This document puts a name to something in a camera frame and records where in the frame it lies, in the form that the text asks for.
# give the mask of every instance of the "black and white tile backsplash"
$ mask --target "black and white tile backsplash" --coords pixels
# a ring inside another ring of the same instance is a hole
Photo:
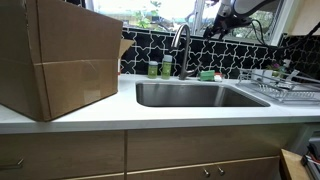
[[[283,45],[292,44],[303,36],[288,37]],[[304,43],[283,52],[284,58],[292,60],[292,67],[320,80],[320,36],[312,36]]]
[[[135,43],[122,56],[121,66],[124,74],[147,74],[148,62],[158,61],[159,74],[162,58],[165,54],[173,56],[171,75],[178,76],[184,53],[185,40],[181,39],[178,50],[171,49],[174,33],[163,33],[149,30],[124,28],[122,36],[134,40]],[[284,38],[282,44],[290,44],[301,37]],[[295,49],[285,51],[269,50],[259,44],[241,43],[227,40],[211,40],[209,45],[201,37],[191,38],[188,69],[195,69],[201,62],[201,70],[215,70],[226,75],[226,78],[236,79],[239,68],[263,69],[272,60],[287,58],[293,60],[296,68],[309,73],[319,70],[319,39],[312,37],[306,43]]]

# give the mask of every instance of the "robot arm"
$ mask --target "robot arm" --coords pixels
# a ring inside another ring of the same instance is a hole
[[[234,28],[249,26],[252,23],[249,16],[273,1],[275,0],[222,0],[213,24],[207,27],[203,37],[210,39],[215,34],[220,34],[219,39],[222,39]]]

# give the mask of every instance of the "green bottle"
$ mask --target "green bottle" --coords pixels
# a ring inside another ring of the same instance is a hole
[[[148,78],[156,79],[158,75],[158,62],[150,61],[148,67]]]
[[[162,79],[170,79],[171,65],[172,65],[172,56],[164,55],[164,58],[162,61],[162,74],[161,74]]]

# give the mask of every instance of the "dish rack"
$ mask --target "dish rack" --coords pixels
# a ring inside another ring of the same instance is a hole
[[[240,69],[239,85],[269,96],[281,103],[312,103],[320,104],[320,81],[297,76],[299,71],[291,74],[280,73],[279,77],[265,76],[255,73],[255,70]]]

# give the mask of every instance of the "kitchen sink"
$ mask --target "kitchen sink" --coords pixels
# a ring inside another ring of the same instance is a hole
[[[228,85],[141,82],[137,102],[148,107],[268,107],[268,103]]]

